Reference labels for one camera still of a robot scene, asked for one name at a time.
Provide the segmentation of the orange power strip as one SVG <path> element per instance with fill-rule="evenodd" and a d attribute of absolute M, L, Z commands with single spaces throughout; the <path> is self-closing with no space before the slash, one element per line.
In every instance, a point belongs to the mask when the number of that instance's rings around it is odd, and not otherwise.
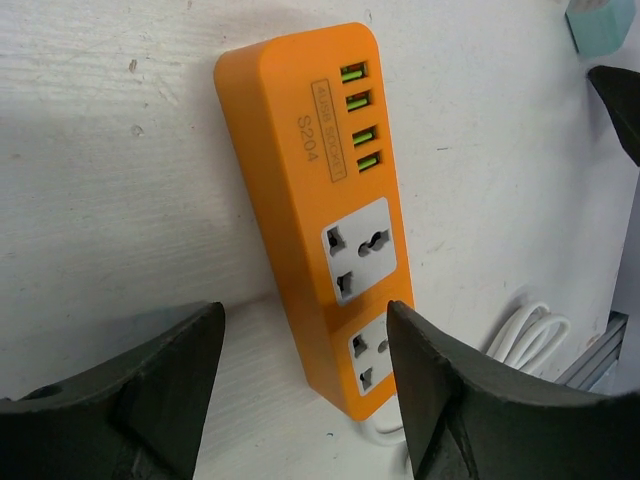
<path fill-rule="evenodd" d="M 306 379 L 366 420 L 396 390 L 387 305 L 413 300 L 376 39 L 281 36 L 213 78 Z"/>

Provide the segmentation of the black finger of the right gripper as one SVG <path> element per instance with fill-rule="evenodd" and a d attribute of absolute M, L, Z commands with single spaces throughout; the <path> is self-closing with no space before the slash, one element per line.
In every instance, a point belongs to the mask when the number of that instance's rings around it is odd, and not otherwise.
<path fill-rule="evenodd" d="M 639 73 L 625 68 L 598 65 L 588 79 L 602 100 L 622 149 L 639 165 Z"/>

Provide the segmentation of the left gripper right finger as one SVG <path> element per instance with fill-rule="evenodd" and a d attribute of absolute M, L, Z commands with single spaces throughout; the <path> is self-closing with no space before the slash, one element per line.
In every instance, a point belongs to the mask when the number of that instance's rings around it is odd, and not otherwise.
<path fill-rule="evenodd" d="M 387 331 L 417 479 L 636 479 L 639 394 L 535 378 L 449 336 L 401 301 Z"/>

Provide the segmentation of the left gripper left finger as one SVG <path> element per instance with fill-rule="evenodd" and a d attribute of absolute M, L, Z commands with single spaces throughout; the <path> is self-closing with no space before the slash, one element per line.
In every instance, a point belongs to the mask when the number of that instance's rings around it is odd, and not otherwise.
<path fill-rule="evenodd" d="M 1 401 L 4 479 L 190 479 L 225 334 L 205 303 L 89 370 Z"/>

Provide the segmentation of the teal plug charger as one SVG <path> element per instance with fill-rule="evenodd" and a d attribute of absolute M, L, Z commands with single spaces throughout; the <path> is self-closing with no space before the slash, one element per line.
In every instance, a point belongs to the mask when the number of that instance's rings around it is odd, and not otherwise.
<path fill-rule="evenodd" d="M 571 0 L 565 18 L 577 52 L 588 58 L 615 53 L 636 12 L 634 0 Z"/>

